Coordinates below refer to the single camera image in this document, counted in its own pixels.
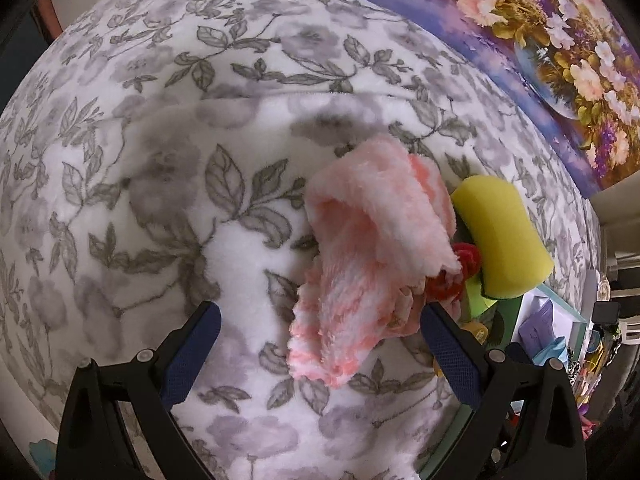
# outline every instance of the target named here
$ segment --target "white chair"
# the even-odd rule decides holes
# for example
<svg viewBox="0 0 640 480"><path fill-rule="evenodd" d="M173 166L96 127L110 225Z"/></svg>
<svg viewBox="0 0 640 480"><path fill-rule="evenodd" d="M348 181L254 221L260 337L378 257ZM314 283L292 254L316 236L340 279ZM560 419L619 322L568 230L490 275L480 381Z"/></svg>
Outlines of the white chair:
<svg viewBox="0 0 640 480"><path fill-rule="evenodd" d="M622 333L622 344L640 344L640 316L621 319L618 323L620 326L620 332Z"/></svg>

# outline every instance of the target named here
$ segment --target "fluffy pink cloth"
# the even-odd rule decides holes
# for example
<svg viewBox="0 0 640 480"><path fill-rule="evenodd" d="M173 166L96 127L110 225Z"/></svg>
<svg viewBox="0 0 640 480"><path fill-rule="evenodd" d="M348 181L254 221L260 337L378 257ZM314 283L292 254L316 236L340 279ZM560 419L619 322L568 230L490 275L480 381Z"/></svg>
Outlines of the fluffy pink cloth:
<svg viewBox="0 0 640 480"><path fill-rule="evenodd" d="M455 214L437 165L391 136L316 173L305 208L320 255L298 290L288 363L337 388L381 339L418 330L426 276L460 271Z"/></svg>

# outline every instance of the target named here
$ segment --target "canvas painting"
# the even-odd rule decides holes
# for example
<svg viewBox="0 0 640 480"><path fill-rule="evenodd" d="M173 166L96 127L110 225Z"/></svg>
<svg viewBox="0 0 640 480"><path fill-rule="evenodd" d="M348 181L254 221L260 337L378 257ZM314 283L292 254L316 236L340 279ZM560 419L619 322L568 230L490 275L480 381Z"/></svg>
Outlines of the canvas painting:
<svg viewBox="0 0 640 480"><path fill-rule="evenodd" d="M483 70L585 198L640 169L640 60L602 0L369 0Z"/></svg>

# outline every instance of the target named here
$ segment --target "yellow object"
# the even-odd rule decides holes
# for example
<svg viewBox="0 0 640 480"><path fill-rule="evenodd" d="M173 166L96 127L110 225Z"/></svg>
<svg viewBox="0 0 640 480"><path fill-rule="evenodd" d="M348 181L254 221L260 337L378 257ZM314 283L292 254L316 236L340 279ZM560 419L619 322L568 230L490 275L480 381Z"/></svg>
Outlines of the yellow object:
<svg viewBox="0 0 640 480"><path fill-rule="evenodd" d="M481 345L484 344L487 337L489 337L489 329L478 321L469 321L468 323L462 325L460 328L462 330L466 330L467 332L471 332ZM433 360L433 371L438 377L444 377L442 368L440 368L440 365L438 364L436 359Z"/></svg>
<svg viewBox="0 0 640 480"><path fill-rule="evenodd" d="M517 298L546 280L554 262L512 184L495 176L470 176L451 201L482 256L485 297Z"/></svg>

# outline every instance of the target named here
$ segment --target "white fleece blanket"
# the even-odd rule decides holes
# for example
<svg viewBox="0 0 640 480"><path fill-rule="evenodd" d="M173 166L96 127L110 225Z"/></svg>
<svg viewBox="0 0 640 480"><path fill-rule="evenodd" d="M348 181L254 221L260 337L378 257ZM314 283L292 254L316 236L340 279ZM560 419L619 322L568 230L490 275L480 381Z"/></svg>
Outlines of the white fleece blanket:
<svg viewBox="0 0 640 480"><path fill-rule="evenodd" d="M174 413L216 478L412 478L458 406L419 336L331 392L284 354L316 252L305 181L379 132L451 189L513 182L556 262L548 284L579 304L591 207L432 35L363 0L99 2L0 118L0 354L25 393L57 426L81 358L129 360L214 299L222 334Z"/></svg>

